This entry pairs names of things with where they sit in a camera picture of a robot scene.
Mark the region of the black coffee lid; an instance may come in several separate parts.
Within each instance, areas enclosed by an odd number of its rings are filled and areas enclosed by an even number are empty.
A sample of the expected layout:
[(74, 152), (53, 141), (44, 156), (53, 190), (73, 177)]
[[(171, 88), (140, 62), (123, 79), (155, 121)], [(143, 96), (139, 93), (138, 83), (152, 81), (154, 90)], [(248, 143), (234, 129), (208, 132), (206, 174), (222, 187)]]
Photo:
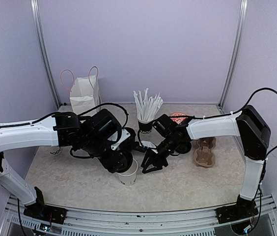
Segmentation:
[(181, 142), (177, 148), (175, 149), (175, 152), (178, 154), (186, 154), (192, 149), (192, 143), (191, 142)]

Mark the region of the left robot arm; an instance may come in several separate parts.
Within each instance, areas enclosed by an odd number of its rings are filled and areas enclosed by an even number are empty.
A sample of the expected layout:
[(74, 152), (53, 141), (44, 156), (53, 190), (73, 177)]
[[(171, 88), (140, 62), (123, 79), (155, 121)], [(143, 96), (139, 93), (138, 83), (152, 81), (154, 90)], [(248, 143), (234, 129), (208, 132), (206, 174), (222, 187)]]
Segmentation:
[(8, 164), (4, 152), (30, 147), (71, 147), (70, 152), (83, 150), (86, 158), (97, 158), (110, 173), (123, 173), (130, 169), (133, 156), (119, 150), (119, 145), (130, 138), (125, 125), (107, 109), (94, 115), (53, 112), (37, 120), (0, 123), (0, 185), (16, 196), (37, 217), (44, 219), (50, 207), (44, 203), (37, 187), (27, 184)]

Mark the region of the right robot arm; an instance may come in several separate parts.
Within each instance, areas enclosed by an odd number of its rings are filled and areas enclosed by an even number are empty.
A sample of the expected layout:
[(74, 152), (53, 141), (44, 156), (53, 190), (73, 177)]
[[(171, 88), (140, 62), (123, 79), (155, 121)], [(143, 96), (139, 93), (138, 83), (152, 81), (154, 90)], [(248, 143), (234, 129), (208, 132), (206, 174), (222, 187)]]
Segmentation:
[(269, 148), (271, 130), (258, 111), (248, 102), (239, 110), (211, 117), (183, 116), (177, 123), (174, 117), (166, 114), (150, 121), (139, 123), (138, 135), (149, 135), (155, 130), (163, 140), (155, 145), (152, 141), (139, 140), (146, 149), (141, 163), (142, 173), (160, 171), (168, 166), (169, 156), (188, 153), (192, 141), (196, 141), (197, 150), (194, 160), (198, 166), (210, 168), (215, 163), (211, 150), (215, 147), (215, 138), (223, 136), (239, 137), (245, 156), (245, 174), (242, 188), (236, 204), (217, 209), (218, 213), (243, 218), (257, 214), (261, 208), (255, 206), (257, 194), (262, 194), (262, 182), (266, 173), (268, 156), (277, 149)]

